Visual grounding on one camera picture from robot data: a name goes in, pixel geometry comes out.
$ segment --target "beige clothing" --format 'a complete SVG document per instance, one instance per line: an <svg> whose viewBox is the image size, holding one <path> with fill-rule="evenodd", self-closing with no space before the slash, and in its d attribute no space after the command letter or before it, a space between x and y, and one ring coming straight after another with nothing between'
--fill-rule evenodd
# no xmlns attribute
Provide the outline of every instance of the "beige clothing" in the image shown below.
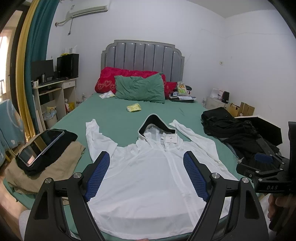
<svg viewBox="0 0 296 241"><path fill-rule="evenodd" d="M27 176L13 159L6 169L5 178L10 187L21 194L39 192L44 180L51 177L55 181L65 180L72 176L85 147L80 142L72 142L63 154L43 172Z"/></svg>

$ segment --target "green bed sheet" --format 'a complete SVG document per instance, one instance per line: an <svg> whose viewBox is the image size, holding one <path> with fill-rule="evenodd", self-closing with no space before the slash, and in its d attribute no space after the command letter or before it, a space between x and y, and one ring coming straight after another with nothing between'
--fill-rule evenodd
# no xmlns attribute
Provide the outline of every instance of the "green bed sheet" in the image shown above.
<svg viewBox="0 0 296 241"><path fill-rule="evenodd" d="M142 110L130 113L126 107L135 103L139 103ZM116 98L101 99L99 94L93 94L74 111L66 115L60 120L54 128L66 129L78 135L77 141L83 144L86 149L79 160L75 172L82 172L85 167L92 163L86 142L86 122L95 119L100 126L100 132L118 143L118 146L125 147L135 143L138 139L138 129L143 124L148 115L155 113L167 124L176 119L179 123L191 128L195 133L210 138L215 141L219 159L224 163L230 173L240 179L242 176L236 172L237 159L231 150L221 143L218 139L207 136L203 131L201 124L201 114L205 108L195 103L180 103L166 100L164 104L128 101ZM184 141L190 141L187 137L178 132L178 135ZM4 180L7 190L28 209L32 208L35 195L23 195L13 191ZM70 206L64 206L67 222L70 230L77 233L74 221L71 215ZM108 241L121 240L108 234L103 234ZM187 235L179 235L174 239L179 240Z"/></svg>

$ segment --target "black box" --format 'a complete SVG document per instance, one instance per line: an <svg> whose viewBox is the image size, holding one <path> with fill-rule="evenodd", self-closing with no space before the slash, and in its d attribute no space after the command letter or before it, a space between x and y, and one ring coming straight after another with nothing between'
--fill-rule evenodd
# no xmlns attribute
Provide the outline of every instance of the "black box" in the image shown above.
<svg viewBox="0 0 296 241"><path fill-rule="evenodd" d="M60 77L78 78L79 54L72 53L57 58L57 72Z"/></svg>

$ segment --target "gray upholstered headboard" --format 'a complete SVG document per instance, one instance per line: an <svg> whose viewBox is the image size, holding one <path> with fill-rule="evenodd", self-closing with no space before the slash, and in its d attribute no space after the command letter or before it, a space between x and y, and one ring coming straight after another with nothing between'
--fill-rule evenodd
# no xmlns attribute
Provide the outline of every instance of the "gray upholstered headboard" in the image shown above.
<svg viewBox="0 0 296 241"><path fill-rule="evenodd" d="M172 44L115 40L102 53L101 69L105 67L162 72L166 81L178 82L183 79L184 57Z"/></svg>

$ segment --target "metal screw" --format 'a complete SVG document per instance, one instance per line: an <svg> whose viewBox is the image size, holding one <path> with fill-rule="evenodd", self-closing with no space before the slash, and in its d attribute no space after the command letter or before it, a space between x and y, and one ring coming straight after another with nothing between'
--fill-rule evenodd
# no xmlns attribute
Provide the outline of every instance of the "metal screw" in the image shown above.
<svg viewBox="0 0 296 241"><path fill-rule="evenodd" d="M77 172L73 175L74 178L81 178L82 174L80 172Z"/></svg>
<svg viewBox="0 0 296 241"><path fill-rule="evenodd" d="M215 173L212 174L212 177L215 178L215 179L218 179L218 178L220 178L220 175L215 172Z"/></svg>
<svg viewBox="0 0 296 241"><path fill-rule="evenodd" d="M244 183L248 183L248 182L249 182L249 179L247 179L246 177L243 177L243 178L242 178L242 181L243 181Z"/></svg>
<svg viewBox="0 0 296 241"><path fill-rule="evenodd" d="M47 179L45 179L45 181L44 181L44 182L45 182L46 184L49 184L49 183L51 183L51 181L52 181L52 179L51 179L51 178L47 178Z"/></svg>

